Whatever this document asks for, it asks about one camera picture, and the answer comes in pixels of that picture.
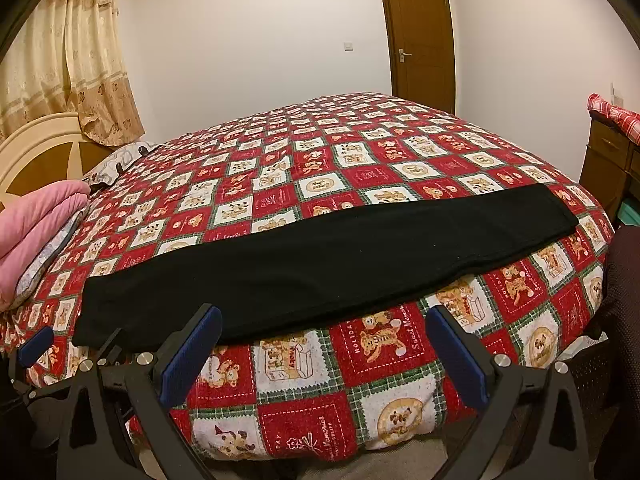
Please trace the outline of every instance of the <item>floral curtain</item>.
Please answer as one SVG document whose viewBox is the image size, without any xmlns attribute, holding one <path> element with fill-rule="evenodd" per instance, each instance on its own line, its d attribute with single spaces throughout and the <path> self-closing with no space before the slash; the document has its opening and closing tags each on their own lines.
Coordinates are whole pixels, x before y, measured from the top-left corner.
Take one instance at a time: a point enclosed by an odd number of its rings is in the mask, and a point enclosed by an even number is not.
<svg viewBox="0 0 640 480">
<path fill-rule="evenodd" d="M 42 0 L 0 64 L 0 142 L 75 111 L 82 132 L 120 146 L 144 134 L 122 60 L 115 0 Z"/>
</svg>

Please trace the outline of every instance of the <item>metal screw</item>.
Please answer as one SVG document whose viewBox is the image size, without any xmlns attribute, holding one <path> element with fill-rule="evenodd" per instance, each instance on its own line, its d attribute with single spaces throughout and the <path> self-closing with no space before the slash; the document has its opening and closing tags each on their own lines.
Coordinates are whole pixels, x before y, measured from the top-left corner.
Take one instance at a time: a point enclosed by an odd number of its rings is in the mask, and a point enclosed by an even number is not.
<svg viewBox="0 0 640 480">
<path fill-rule="evenodd" d="M 509 358 L 508 355 L 505 355 L 505 354 L 497 354 L 496 356 L 494 356 L 494 362 L 500 368 L 506 368 L 507 366 L 511 366 L 511 359 Z"/>
<path fill-rule="evenodd" d="M 556 361 L 554 364 L 554 368 L 556 369 L 556 372 L 558 372 L 559 374 L 565 374 L 569 371 L 569 367 L 566 365 L 564 361 Z"/>
<path fill-rule="evenodd" d="M 142 366 L 148 365 L 153 360 L 154 355 L 151 352 L 142 352 L 142 354 L 136 357 L 136 362 Z"/>
<path fill-rule="evenodd" d="M 88 372 L 89 370 L 91 370 L 91 368 L 94 367 L 94 362 L 91 361 L 91 359 L 85 359 L 84 361 L 82 361 L 80 363 L 80 366 L 78 367 L 78 369 L 81 372 Z"/>
</svg>

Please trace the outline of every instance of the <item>bedspread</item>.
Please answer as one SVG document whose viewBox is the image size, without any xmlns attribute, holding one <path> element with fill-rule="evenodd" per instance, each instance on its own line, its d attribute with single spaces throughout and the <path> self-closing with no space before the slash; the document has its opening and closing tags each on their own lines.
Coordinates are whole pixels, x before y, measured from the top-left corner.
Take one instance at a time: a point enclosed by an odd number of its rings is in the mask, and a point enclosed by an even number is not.
<svg viewBox="0 0 640 480">
<path fill-rule="evenodd" d="M 54 345 L 29 372 L 33 383 L 49 384 L 72 375 L 87 355 L 71 336 L 88 276 L 341 208 L 446 200 L 535 182 L 576 214 L 574 235 L 417 302 L 253 345 L 217 347 L 185 404 L 172 411 L 194 448 L 220 460 L 303 454 L 341 460 L 359 447 L 393 446 L 466 410 L 426 338 L 430 306 L 444 304 L 492 353 L 546 367 L 599 306 L 612 237 L 595 199 L 551 165 L 482 128 L 399 98 L 318 98 L 159 147 L 92 201 L 33 299 L 4 316 L 2 341 L 10 348 L 51 325 Z M 331 262 L 324 276 L 349 279 L 336 276 Z"/>
</svg>

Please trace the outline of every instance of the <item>folded black trousers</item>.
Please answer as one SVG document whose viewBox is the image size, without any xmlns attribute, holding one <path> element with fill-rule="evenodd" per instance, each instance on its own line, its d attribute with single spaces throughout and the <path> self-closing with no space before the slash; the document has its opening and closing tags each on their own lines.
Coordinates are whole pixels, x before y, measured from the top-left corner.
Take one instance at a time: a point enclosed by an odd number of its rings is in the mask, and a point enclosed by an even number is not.
<svg viewBox="0 0 640 480">
<path fill-rule="evenodd" d="M 224 344 L 320 328 L 506 266 L 576 225 L 542 184 L 341 210 L 89 278 L 72 341 L 99 348 L 123 328 L 125 349 L 154 350 L 203 303 L 222 311 Z"/>
</svg>

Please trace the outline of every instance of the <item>dresser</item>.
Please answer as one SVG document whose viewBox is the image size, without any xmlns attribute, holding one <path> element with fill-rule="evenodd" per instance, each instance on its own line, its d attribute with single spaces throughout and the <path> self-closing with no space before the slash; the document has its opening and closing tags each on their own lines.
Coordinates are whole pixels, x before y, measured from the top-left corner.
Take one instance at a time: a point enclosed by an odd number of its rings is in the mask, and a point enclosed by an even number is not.
<svg viewBox="0 0 640 480">
<path fill-rule="evenodd" d="M 596 199 L 612 223 L 626 196 L 640 200 L 640 146 L 618 126 L 591 113 L 591 133 L 582 165 L 580 184 Z"/>
</svg>

